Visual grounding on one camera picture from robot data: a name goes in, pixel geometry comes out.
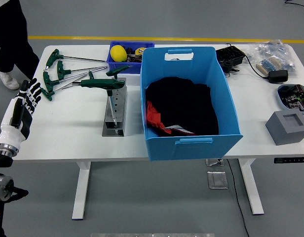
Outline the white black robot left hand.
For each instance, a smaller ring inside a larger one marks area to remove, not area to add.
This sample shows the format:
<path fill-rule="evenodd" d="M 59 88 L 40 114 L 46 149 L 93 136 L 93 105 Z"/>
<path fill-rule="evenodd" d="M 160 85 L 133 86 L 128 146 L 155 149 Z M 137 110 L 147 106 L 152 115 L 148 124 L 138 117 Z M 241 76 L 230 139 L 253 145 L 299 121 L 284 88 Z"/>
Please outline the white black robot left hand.
<path fill-rule="evenodd" d="M 6 150 L 12 157 L 19 152 L 21 143 L 29 137 L 33 114 L 41 100 L 40 94 L 40 82 L 36 78 L 23 81 L 0 125 L 0 151 Z"/>

